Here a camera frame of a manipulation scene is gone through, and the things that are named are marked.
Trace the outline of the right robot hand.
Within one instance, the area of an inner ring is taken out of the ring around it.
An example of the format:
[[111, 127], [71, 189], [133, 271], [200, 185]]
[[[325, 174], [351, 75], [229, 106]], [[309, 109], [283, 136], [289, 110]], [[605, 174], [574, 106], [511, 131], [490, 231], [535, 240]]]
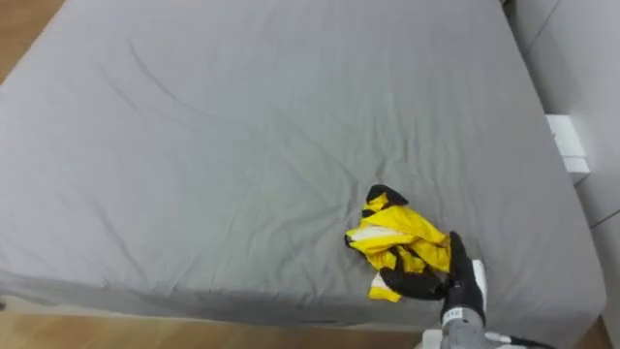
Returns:
[[476, 280], [473, 260], [467, 255], [457, 232], [449, 233], [449, 245], [451, 256], [445, 279], [430, 272], [406, 272], [400, 258], [397, 258], [393, 269], [381, 268], [379, 275], [389, 289], [400, 296], [421, 301], [443, 301], [441, 316], [454, 307], [464, 307], [475, 311], [485, 324], [485, 295]]

